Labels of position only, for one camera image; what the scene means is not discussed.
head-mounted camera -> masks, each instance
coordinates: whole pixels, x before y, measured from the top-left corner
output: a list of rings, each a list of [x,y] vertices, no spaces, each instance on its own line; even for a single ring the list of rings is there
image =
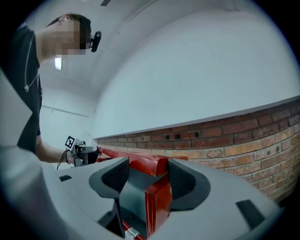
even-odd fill
[[[95,51],[97,51],[100,40],[101,40],[101,32],[100,31],[96,32],[94,36],[90,37],[89,48],[93,53]]]

red brick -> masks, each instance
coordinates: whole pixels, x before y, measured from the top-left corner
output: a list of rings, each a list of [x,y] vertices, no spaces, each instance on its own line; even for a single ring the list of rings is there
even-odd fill
[[[150,149],[172,149],[172,142],[148,142],[146,145]]]
[[[258,117],[262,117],[262,116],[265,116],[265,115],[273,113],[273,112],[274,112],[273,108],[267,108],[264,110],[259,110],[256,112],[249,113],[249,115],[251,118],[258,118]]]
[[[256,162],[256,163],[246,164],[246,165],[242,165],[242,166],[231,168],[231,169],[225,169],[225,171],[228,173],[234,173],[236,175],[243,175],[243,174],[258,171],[260,169],[261,169],[261,163]]]
[[[224,156],[224,151],[222,148],[209,149],[204,151],[205,158],[220,158]]]
[[[254,155],[253,153],[250,154],[245,154],[245,155],[240,155],[236,157],[236,165],[243,165],[243,164],[248,164],[252,163],[254,160]]]
[[[290,109],[291,109],[291,114],[296,114],[297,113],[297,107],[296,106],[293,106]]]
[[[277,132],[279,132],[278,123],[268,125],[268,126],[265,126],[263,128],[253,131],[253,139],[259,139],[262,137],[266,137],[266,136],[272,135]]]
[[[285,152],[280,153],[273,157],[266,158],[266,159],[262,160],[262,169],[270,167],[270,166],[278,164],[278,163],[281,163],[282,161],[284,161],[286,159],[287,159],[287,157],[286,157]]]
[[[224,134],[238,133],[253,129],[258,126],[256,119],[251,119],[243,122],[237,122],[230,125],[223,126]]]
[[[206,165],[213,168],[223,168],[234,166],[234,158],[226,158],[222,160],[212,160],[212,161],[195,161],[197,164]]]
[[[262,139],[262,148],[267,148],[275,144],[275,136],[269,136]]]
[[[287,177],[288,175],[290,175],[292,173],[293,169],[291,167],[287,168],[286,170],[279,172],[277,174],[273,175],[273,182],[278,182],[280,180],[282,180],[283,178]]]
[[[298,177],[299,177],[299,171],[294,171],[286,179],[287,179],[287,182],[292,182],[292,181],[294,181],[294,179],[297,179]]]
[[[171,128],[163,128],[163,129],[143,132],[143,135],[159,135],[159,134],[165,134],[170,132],[171,132]]]
[[[259,189],[264,194],[269,194],[276,190],[276,184],[272,184],[270,186]]]
[[[283,119],[283,120],[279,121],[280,131],[287,129],[288,127],[289,127],[289,123],[288,123],[287,119]]]
[[[196,134],[199,136],[199,131],[189,131],[189,132],[184,132],[180,133],[180,139],[181,140],[190,140],[197,138]]]
[[[294,106],[294,105],[295,105],[294,102],[289,102],[289,103],[284,103],[282,105],[275,106],[273,108],[274,108],[275,112],[278,112],[278,111],[282,111],[284,109],[290,108],[291,106]]]
[[[135,137],[135,136],[136,136],[136,133],[125,135],[125,137]]]
[[[295,187],[297,182],[298,182],[298,178],[295,178],[294,180],[288,183],[288,187],[289,188]]]
[[[235,144],[245,143],[245,142],[249,142],[251,140],[252,140],[251,132],[238,133],[238,134],[234,135]]]
[[[118,142],[127,142],[127,138],[119,138]]]
[[[271,185],[272,183],[272,176],[271,177],[268,177],[266,179],[262,179],[258,182],[258,188],[265,188],[269,185]]]
[[[292,142],[291,142],[291,139],[287,139],[283,142],[281,142],[281,148],[282,148],[282,151],[290,148],[292,146]]]
[[[279,169],[280,169],[280,165],[276,165],[276,166],[273,166],[271,168],[265,169],[263,171],[255,172],[252,175],[252,181],[257,181],[257,180],[260,180],[260,179],[263,179],[263,178],[267,178],[271,175],[274,175],[274,174],[279,172]]]
[[[146,143],[145,142],[138,142],[137,147],[138,148],[146,148]]]
[[[274,192],[268,193],[268,197],[270,199],[272,199],[272,200],[275,200],[276,198],[278,198],[279,196],[281,196],[285,191],[286,191],[285,187],[276,189]]]
[[[253,187],[258,188],[258,182],[251,183]]]
[[[277,153],[279,153],[281,151],[281,147],[280,144],[277,145],[273,145],[271,147],[268,148],[264,148],[263,150],[257,151],[255,153],[255,161],[263,159],[263,158],[268,158],[271,157]]]
[[[222,137],[211,138],[211,139],[193,140],[193,148],[201,149],[201,148],[223,147],[223,146],[231,145],[232,143],[233,143],[233,139],[231,137],[222,136]]]
[[[287,183],[287,178],[284,178],[276,183],[276,188],[282,188]]]
[[[284,109],[282,111],[273,113],[272,118],[273,118],[273,121],[278,121],[280,119],[289,117],[290,115],[291,115],[290,110],[289,109]]]
[[[294,131],[295,131],[295,133],[300,131],[300,124],[299,123],[294,125]]]
[[[136,148],[137,147],[137,144],[135,142],[126,142],[125,143],[125,147],[128,147],[128,148]]]
[[[283,188],[279,188],[278,190],[281,190],[281,189],[284,189],[284,193],[281,194],[278,198],[274,199],[274,201],[277,203],[279,203],[281,200],[288,197],[294,191],[293,187],[292,188],[283,187]]]
[[[271,115],[267,115],[267,116],[260,117],[258,121],[261,126],[268,125],[272,122],[272,118]]]
[[[151,141],[152,142],[163,142],[164,140],[165,140],[164,135],[151,136]]]
[[[136,134],[136,136],[145,136],[145,135],[149,135],[149,134],[147,132],[141,132]]]
[[[134,137],[134,142],[148,142],[150,141],[150,136],[140,136],[140,137]]]
[[[203,137],[215,137],[222,135],[222,128],[214,127],[214,128],[205,128],[202,131]]]
[[[201,123],[195,123],[195,124],[191,124],[189,125],[189,128],[191,130],[200,130],[204,127],[205,123],[204,122],[201,122]]]
[[[175,133],[166,134],[165,135],[165,140],[166,141],[173,141],[173,140],[175,140],[175,135],[176,135]]]
[[[292,145],[294,144],[295,147],[295,151],[294,152],[298,152],[300,150],[299,148],[299,137],[297,137],[296,139],[291,139]]]
[[[298,152],[300,150],[300,142],[297,143],[296,145],[290,147],[289,149],[287,149],[285,151],[286,153],[286,157],[289,158],[291,157],[292,155],[294,155],[296,152]]]
[[[174,149],[190,149],[191,142],[184,141],[184,142],[174,142]]]
[[[188,157],[188,159],[202,158],[202,150],[165,150],[165,155],[169,157]]]
[[[299,115],[296,115],[296,116],[293,116],[293,117],[289,118],[289,125],[290,126],[295,125],[298,122],[300,122],[300,116]]]
[[[299,158],[300,158],[300,152],[296,153],[291,157],[291,164],[296,163],[299,160]]]
[[[282,171],[282,170],[288,168],[288,167],[291,165],[291,163],[292,163],[292,162],[291,162],[290,159],[288,159],[288,160],[282,162],[282,163],[280,164],[280,171]]]
[[[245,176],[241,176],[243,179],[245,179],[247,182],[251,182],[251,177],[252,175],[245,175]]]
[[[239,155],[261,149],[261,141],[248,142],[241,145],[227,147],[225,149],[226,156]]]
[[[298,171],[300,168],[300,161],[298,161],[297,163],[295,163],[293,166],[292,166],[292,170],[293,171]]]
[[[182,132],[182,131],[187,131],[187,130],[189,130],[189,125],[172,128],[172,132]]]
[[[277,142],[277,143],[281,142],[284,139],[287,139],[288,137],[292,136],[293,134],[294,134],[294,129],[292,127],[290,127],[284,131],[277,133],[275,135],[275,142]]]

red object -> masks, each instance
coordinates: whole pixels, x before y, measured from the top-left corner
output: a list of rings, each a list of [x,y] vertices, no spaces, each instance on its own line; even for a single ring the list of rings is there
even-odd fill
[[[111,158],[128,157],[129,166],[143,173],[159,176],[167,173],[167,161],[170,157],[158,156],[146,153],[133,153],[99,147],[99,151]],[[187,157],[176,157],[188,160]],[[145,189],[146,227],[147,236],[150,237],[168,218],[170,204],[172,202],[171,184],[168,176]],[[122,220],[123,229],[126,231],[130,226]],[[141,235],[135,240],[144,240]]]
[[[167,172],[167,161],[170,157],[158,156],[146,153],[125,152],[99,147],[99,151],[111,158],[129,157],[129,166],[143,173],[159,176]],[[187,157],[176,157],[188,160]]]
[[[150,237],[168,218],[172,202],[168,176],[145,190],[147,236]]]

person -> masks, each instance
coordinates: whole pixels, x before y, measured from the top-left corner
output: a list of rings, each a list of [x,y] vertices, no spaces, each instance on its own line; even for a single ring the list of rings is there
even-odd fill
[[[17,145],[35,153],[41,161],[57,163],[64,150],[53,148],[42,140],[39,113],[43,90],[39,67],[46,59],[56,55],[78,54],[86,49],[90,33],[88,18],[78,14],[65,14],[37,34],[27,26],[20,26],[12,36],[3,71],[17,94],[32,111]],[[74,163],[70,151],[66,161]]]

black t-shirt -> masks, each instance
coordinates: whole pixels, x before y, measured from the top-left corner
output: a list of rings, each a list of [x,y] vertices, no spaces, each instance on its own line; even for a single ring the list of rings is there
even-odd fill
[[[39,75],[36,77],[39,69],[39,62],[34,32],[27,26],[16,30],[12,36],[11,44],[8,47],[9,56],[3,66],[3,71],[20,98],[32,111],[32,115],[20,136],[18,146],[35,153],[37,135],[41,134],[39,130],[39,113],[42,106],[43,90],[41,88]],[[28,92],[24,89],[27,55],[26,84],[29,86],[36,77],[29,87]]]

